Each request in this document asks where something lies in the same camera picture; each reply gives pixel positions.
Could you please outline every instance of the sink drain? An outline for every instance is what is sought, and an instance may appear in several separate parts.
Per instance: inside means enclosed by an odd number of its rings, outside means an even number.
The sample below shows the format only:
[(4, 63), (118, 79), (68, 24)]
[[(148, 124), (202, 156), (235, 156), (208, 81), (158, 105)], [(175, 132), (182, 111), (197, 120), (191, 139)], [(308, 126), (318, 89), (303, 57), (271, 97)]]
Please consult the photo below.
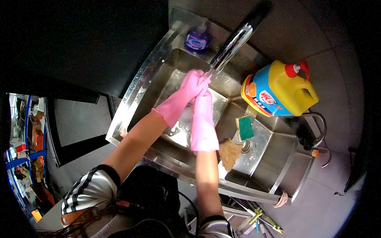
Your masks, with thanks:
[(253, 142), (250, 139), (247, 139), (243, 142), (243, 147), (241, 149), (242, 154), (248, 153), (253, 147)]

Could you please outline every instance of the brown sponge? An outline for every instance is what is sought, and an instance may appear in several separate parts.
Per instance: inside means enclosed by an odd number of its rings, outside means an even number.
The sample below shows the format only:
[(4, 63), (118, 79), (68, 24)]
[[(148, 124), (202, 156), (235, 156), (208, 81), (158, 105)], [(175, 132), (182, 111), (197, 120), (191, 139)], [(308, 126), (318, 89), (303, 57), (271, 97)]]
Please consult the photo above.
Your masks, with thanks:
[(240, 157), (243, 145), (236, 145), (231, 139), (227, 139), (224, 143), (219, 145), (219, 158), (222, 161), (222, 166), (227, 172), (232, 170), (235, 161)]

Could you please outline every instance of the black cable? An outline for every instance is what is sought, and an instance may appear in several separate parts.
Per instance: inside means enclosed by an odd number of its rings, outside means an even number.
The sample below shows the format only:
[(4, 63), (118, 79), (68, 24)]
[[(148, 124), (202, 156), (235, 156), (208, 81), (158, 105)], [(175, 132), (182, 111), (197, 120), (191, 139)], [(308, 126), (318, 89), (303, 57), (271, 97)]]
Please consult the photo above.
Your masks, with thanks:
[(182, 192), (179, 191), (179, 194), (183, 197), (185, 197), (186, 200), (188, 200), (188, 202), (191, 204), (191, 206), (193, 207), (193, 210), (195, 211), (196, 213), (196, 234), (195, 234), (195, 237), (197, 238), (199, 236), (199, 223), (200, 223), (200, 217), (199, 217), (199, 211), (197, 210), (195, 204), (192, 202), (192, 200), (190, 200), (187, 196), (185, 196)]

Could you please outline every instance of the purple hand soap bottle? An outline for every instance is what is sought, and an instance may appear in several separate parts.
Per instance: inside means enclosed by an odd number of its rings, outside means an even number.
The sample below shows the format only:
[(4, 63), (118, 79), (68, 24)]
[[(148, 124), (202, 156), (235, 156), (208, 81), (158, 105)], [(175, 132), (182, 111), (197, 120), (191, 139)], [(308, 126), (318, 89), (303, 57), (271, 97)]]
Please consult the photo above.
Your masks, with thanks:
[(207, 26), (203, 22), (198, 27), (192, 27), (187, 32), (184, 48), (195, 54), (204, 54), (209, 46), (210, 36), (207, 33)]

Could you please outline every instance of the pink rubber glove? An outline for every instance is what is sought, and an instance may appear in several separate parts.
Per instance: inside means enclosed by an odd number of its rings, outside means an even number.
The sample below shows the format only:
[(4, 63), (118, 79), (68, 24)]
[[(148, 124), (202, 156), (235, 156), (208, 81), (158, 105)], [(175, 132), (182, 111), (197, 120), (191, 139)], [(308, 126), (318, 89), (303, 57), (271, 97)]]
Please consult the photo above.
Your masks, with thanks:
[(174, 92), (167, 100), (162, 102), (156, 109), (152, 109), (163, 116), (167, 125), (172, 128), (179, 120), (185, 106), (197, 96), (204, 85), (208, 87), (210, 79), (204, 80), (202, 70), (190, 70), (184, 77), (179, 90)]
[(204, 85), (204, 88), (193, 102), (190, 149), (193, 151), (219, 149), (217, 134), (213, 123), (212, 94), (208, 90), (208, 85)]

